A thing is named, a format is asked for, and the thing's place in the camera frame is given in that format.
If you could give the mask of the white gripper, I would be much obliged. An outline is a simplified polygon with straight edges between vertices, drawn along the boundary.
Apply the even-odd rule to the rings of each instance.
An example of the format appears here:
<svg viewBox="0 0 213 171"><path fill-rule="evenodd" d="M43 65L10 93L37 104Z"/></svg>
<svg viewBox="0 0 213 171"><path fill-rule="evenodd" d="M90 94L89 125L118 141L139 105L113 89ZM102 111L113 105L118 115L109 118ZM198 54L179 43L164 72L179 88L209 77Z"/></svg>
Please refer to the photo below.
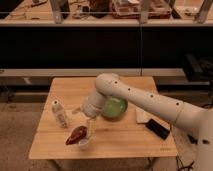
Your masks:
<svg viewBox="0 0 213 171"><path fill-rule="evenodd" d="M101 112L106 100L106 96L94 91L83 101L81 107L72 110L72 114L83 112L87 117L92 118L87 120L87 138L94 134L96 122L94 118Z"/></svg>

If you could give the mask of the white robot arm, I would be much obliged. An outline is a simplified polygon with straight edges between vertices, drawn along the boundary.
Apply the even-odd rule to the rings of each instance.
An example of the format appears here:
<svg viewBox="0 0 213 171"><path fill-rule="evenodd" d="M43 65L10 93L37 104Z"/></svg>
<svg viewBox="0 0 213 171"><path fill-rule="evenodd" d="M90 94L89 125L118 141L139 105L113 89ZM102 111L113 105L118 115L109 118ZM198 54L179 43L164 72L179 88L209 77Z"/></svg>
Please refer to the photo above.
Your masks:
<svg viewBox="0 0 213 171"><path fill-rule="evenodd" d="M206 109L135 88L122 82L117 74L102 73L96 77L95 90L82 102L80 110L95 118L109 96L125 99L196 138L194 171L213 171L213 107Z"/></svg>

